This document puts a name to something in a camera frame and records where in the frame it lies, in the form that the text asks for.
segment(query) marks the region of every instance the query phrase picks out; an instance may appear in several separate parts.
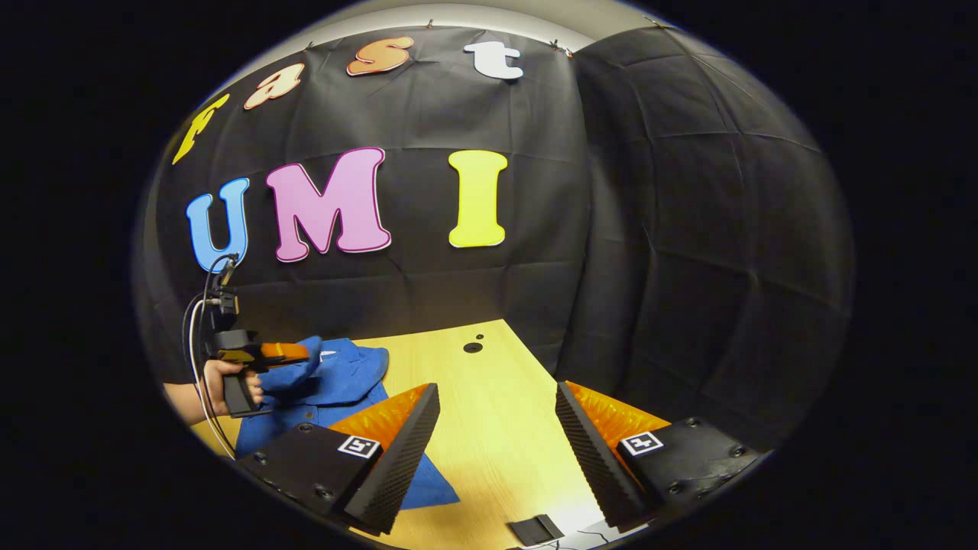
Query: black fabric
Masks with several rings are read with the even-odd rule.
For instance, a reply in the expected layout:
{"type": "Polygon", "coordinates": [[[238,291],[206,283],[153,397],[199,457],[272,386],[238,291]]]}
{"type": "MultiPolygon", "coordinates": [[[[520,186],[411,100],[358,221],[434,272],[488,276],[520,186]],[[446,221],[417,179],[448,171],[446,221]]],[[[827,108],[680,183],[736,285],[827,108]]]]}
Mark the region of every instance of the black fabric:
{"type": "MultiPolygon", "coordinates": [[[[471,28],[402,27],[366,32],[287,56],[242,78],[175,165],[177,132],[154,182],[147,248],[158,248],[155,274],[141,306],[144,338],[169,382],[187,382],[179,360],[180,316],[200,292],[187,205],[211,194],[211,238],[229,239],[225,183],[245,177],[247,252],[232,285],[240,292],[239,325],[269,341],[309,335],[371,338],[505,318],[553,372],[581,272],[590,192],[584,120],[572,69],[562,52],[529,38],[471,28]],[[410,36],[411,59],[389,72],[350,77],[345,71],[363,46],[410,36]],[[515,82],[474,69],[469,43],[500,40],[520,51],[510,64],[515,82]],[[305,64],[302,82],[285,96],[245,111],[244,100],[268,75],[305,64]],[[378,208],[392,244],[378,252],[346,253],[333,244],[312,247],[296,263],[275,258],[279,244],[268,172],[301,162],[322,191],[338,157],[380,147],[378,208]],[[458,219],[459,174],[448,157],[460,150],[504,155],[497,247],[455,249],[448,234],[458,219]]],[[[214,100],[204,103],[209,106],[214,100]]]]}
{"type": "Polygon", "coordinates": [[[574,60],[595,215],[557,379],[777,445],[850,316],[827,159],[769,89],[682,31],[630,30],[574,60]]]}

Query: white wire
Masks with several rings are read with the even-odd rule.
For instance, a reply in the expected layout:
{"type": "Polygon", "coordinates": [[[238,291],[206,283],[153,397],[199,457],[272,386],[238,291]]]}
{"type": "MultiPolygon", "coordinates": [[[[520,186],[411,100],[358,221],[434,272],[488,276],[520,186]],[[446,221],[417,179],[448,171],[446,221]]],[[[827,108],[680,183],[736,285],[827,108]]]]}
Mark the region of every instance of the white wire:
{"type": "Polygon", "coordinates": [[[214,432],[214,437],[217,438],[217,442],[221,445],[221,448],[224,449],[224,452],[228,453],[228,456],[231,457],[231,460],[235,460],[235,453],[228,450],[227,445],[224,444],[224,440],[221,438],[221,436],[217,433],[217,430],[214,428],[213,423],[217,422],[217,419],[210,418],[210,415],[207,414],[207,405],[204,404],[203,402],[204,390],[200,387],[200,373],[198,373],[197,371],[197,354],[196,354],[197,349],[194,348],[194,321],[197,319],[197,310],[202,307],[203,307],[203,300],[197,302],[197,305],[194,306],[194,311],[190,314],[190,364],[194,368],[194,384],[197,385],[197,394],[198,397],[200,398],[200,407],[203,408],[203,417],[207,419],[207,425],[210,426],[210,430],[214,432]]]}

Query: wooden table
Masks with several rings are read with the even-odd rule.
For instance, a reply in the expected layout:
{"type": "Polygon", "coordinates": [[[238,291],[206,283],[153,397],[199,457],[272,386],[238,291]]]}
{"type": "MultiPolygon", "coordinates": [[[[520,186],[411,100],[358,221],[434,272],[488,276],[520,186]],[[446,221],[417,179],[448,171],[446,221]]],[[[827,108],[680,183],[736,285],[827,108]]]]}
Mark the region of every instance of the wooden table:
{"type": "MultiPolygon", "coordinates": [[[[388,395],[438,384],[425,452],[461,499],[401,511],[390,535],[360,534],[412,550],[505,550],[521,546],[507,522],[547,514],[567,533],[603,518],[554,414],[556,381],[505,321],[355,344],[390,352],[388,395]],[[469,343],[483,348],[468,353],[469,343]]],[[[240,421],[220,422],[235,442],[240,421]]],[[[206,424],[194,431],[220,452],[206,424]]]]}

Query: blue shirt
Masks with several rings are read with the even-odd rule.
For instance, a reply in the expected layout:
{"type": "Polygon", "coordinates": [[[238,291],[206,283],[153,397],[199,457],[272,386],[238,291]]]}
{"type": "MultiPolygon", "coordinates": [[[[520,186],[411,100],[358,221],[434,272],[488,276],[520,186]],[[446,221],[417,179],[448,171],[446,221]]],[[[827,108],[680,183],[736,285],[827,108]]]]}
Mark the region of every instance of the blue shirt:
{"type": "MultiPolygon", "coordinates": [[[[359,347],[349,339],[311,337],[299,344],[309,360],[258,375],[264,389],[262,407],[273,411],[242,420],[235,454],[253,453],[303,422],[328,428],[387,399],[380,381],[387,372],[384,348],[359,347]]],[[[459,502],[455,489],[422,456],[401,510],[459,502]]]]}

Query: screw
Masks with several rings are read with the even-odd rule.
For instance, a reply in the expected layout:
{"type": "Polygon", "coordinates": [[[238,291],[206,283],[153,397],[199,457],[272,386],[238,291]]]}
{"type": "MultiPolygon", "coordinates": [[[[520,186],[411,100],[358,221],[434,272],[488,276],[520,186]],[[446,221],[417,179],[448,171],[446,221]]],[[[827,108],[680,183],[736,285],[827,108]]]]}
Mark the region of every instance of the screw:
{"type": "Polygon", "coordinates": [[[316,483],[313,485],[313,487],[316,488],[316,496],[322,498],[323,500],[333,500],[335,498],[333,492],[322,485],[316,483]]]}

